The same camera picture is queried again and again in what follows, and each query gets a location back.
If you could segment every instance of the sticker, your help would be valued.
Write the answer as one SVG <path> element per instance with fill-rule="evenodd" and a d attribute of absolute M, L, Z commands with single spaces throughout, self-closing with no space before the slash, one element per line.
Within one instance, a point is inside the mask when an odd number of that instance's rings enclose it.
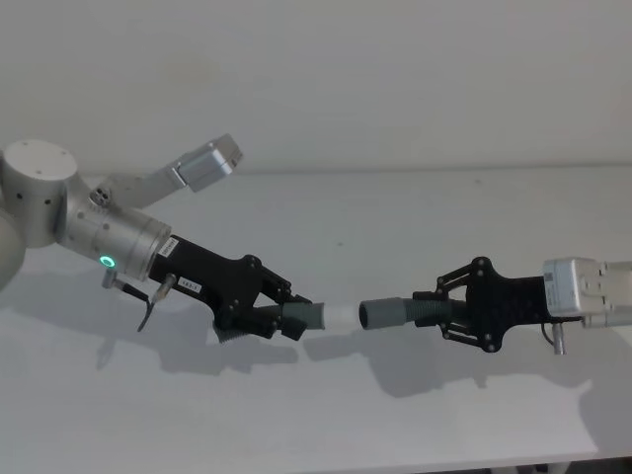
<path fill-rule="evenodd" d="M 193 293 L 201 292 L 201 284 L 197 284 L 194 281 L 191 281 L 190 279 L 184 278 L 183 276 L 181 276 L 180 279 L 178 280 L 178 285 L 181 286 L 182 288 L 186 288 L 192 291 Z"/>
<path fill-rule="evenodd" d="M 163 245 L 162 248 L 158 251 L 158 255 L 162 255 L 165 258 L 169 257 L 173 253 L 173 251 L 176 250 L 176 247 L 179 243 L 179 240 L 174 239 L 173 237 L 169 237 L 169 240 L 167 240 L 167 242 L 165 242 L 165 245 Z"/>

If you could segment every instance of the robotic arm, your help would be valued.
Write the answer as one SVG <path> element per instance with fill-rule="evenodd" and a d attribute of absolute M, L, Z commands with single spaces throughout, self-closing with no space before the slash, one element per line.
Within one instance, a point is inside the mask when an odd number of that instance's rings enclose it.
<path fill-rule="evenodd" d="M 449 293 L 465 287 L 465 300 Z M 543 276 L 506 278 L 490 259 L 436 279 L 434 291 L 413 293 L 410 299 L 363 301 L 359 321 L 364 329 L 439 326 L 443 338 L 495 353 L 513 326 L 539 324 L 556 354 L 566 352 L 562 324 L 581 321 L 585 328 L 632 324 L 632 263 L 599 263 L 588 259 L 558 259 L 544 264 Z M 553 338 L 545 325 L 551 324 Z"/>
<path fill-rule="evenodd" d="M 292 294 L 290 282 L 257 257 L 225 259 L 137 210 L 185 187 L 201 191 L 230 175 L 241 158 L 223 135 L 147 177 L 112 175 L 91 189 L 66 150 L 37 140 L 13 143 L 1 162 L 8 213 L 0 213 L 0 233 L 10 245 L 2 246 L 0 287 L 17 272 L 26 248 L 58 243 L 105 266 L 103 287 L 146 303 L 139 331 L 171 289 L 210 307 L 220 340 L 271 338 L 277 330 L 298 340 L 306 329 L 322 329 L 322 304 Z M 161 285 L 150 297 L 119 275 Z M 276 305 L 255 308 L 259 294 Z"/>

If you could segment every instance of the white table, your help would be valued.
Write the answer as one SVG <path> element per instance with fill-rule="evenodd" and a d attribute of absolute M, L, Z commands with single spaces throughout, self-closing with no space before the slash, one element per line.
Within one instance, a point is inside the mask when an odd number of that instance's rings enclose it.
<path fill-rule="evenodd" d="M 142 305 L 103 269 L 30 251 L 0 295 L 6 473 L 407 473 L 627 454 L 632 332 L 539 328 L 502 351 L 438 329 L 363 332 L 356 304 L 434 289 L 492 258 L 537 275 L 551 257 L 632 259 L 632 169 L 236 176 L 148 211 L 228 257 L 253 253 L 326 301 L 326 332 L 219 346 L 207 308 Z"/>

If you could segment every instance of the green led light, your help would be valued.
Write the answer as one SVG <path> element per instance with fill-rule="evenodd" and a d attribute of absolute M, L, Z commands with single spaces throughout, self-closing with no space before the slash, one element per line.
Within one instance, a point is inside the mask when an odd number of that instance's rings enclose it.
<path fill-rule="evenodd" d="M 115 259 L 113 259 L 112 257 L 108 257 L 107 255 L 104 255 L 99 260 L 104 267 L 108 267 L 109 269 L 113 269 L 117 265 Z"/>

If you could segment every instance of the gray hose end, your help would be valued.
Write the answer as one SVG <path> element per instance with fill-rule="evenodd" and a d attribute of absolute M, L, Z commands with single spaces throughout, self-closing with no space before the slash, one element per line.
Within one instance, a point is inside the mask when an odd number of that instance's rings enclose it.
<path fill-rule="evenodd" d="M 325 329 L 324 307 L 324 303 L 285 303 L 283 317 L 298 319 L 307 329 Z"/>
<path fill-rule="evenodd" d="M 359 304 L 359 323 L 364 329 L 380 329 L 406 324 L 402 298 L 373 299 Z"/>

